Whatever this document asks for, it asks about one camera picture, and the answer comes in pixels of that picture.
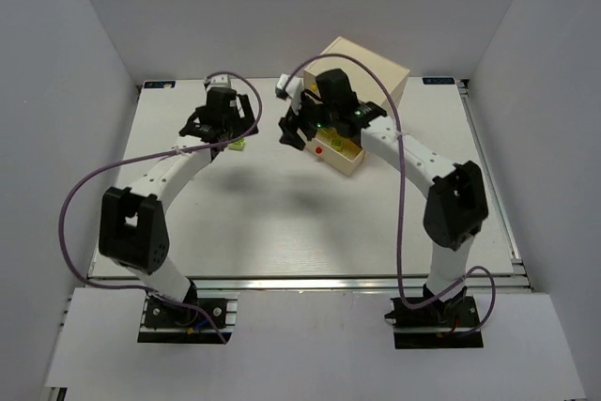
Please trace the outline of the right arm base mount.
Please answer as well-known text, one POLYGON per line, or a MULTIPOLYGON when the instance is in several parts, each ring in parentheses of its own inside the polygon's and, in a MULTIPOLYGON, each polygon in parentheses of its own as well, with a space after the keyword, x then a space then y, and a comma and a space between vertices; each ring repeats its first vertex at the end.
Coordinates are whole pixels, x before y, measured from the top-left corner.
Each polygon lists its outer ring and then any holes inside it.
POLYGON ((409 309, 400 298, 391 298, 391 311, 384 316, 393 327, 396 350, 483 348, 476 330, 480 317, 473 296, 463 288, 447 301, 435 301, 409 309))

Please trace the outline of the lime printed lego brick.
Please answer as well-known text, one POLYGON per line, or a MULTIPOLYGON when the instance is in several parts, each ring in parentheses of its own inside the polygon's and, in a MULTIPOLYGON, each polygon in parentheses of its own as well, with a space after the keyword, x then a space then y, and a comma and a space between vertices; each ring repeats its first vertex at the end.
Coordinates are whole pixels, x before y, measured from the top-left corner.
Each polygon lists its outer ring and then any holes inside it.
POLYGON ((235 151, 243 151, 246 146, 245 140, 240 139, 234 143, 228 145, 228 148, 235 151))

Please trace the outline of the red knob drawer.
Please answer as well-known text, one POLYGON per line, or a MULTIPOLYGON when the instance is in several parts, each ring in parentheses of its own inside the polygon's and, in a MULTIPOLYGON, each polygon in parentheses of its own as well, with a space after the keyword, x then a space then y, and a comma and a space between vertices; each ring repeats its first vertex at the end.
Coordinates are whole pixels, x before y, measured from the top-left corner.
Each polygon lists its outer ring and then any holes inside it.
POLYGON ((322 128, 312 141, 305 141, 305 149, 333 169, 350 177, 362 164, 366 152, 349 139, 338 134, 334 128, 322 128), (341 139, 343 149, 337 151, 331 147, 333 139, 341 139))

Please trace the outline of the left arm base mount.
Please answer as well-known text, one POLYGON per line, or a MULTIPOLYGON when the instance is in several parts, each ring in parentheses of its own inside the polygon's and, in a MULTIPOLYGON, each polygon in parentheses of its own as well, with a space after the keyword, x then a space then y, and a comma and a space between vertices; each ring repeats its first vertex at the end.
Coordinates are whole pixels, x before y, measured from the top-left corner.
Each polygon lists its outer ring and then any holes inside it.
POLYGON ((184 308, 146 294, 137 342, 161 345, 225 345, 234 331, 237 301, 218 295, 192 295, 184 308))

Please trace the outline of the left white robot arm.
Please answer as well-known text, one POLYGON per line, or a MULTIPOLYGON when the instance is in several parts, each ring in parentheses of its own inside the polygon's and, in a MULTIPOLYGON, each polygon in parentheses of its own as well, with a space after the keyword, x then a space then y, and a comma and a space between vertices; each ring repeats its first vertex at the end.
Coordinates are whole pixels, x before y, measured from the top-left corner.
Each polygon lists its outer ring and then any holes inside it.
POLYGON ((137 276, 155 293, 192 303, 193 282, 168 257, 166 211, 184 187, 212 163, 228 143, 258 132, 249 98, 226 86, 208 90, 178 132, 169 156, 160 159, 125 188, 112 187, 102 197, 101 255, 137 276))

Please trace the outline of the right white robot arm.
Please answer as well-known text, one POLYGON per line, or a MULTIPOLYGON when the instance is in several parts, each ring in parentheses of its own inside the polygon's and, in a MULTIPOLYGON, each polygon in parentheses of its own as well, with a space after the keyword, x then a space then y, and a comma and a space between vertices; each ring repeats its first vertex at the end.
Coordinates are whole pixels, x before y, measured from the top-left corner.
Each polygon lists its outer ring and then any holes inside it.
POLYGON ((316 133, 333 128, 356 146, 380 157, 398 170, 425 199, 423 227, 432 242, 430 271, 421 301, 401 295, 410 310, 447 302, 465 290, 470 248, 488 216, 481 168, 473 161, 453 162, 399 129, 399 116, 372 101, 363 102, 341 69, 317 79, 311 94, 302 79, 283 74, 275 87, 277 98, 290 100, 281 118, 281 143, 304 149, 316 133))

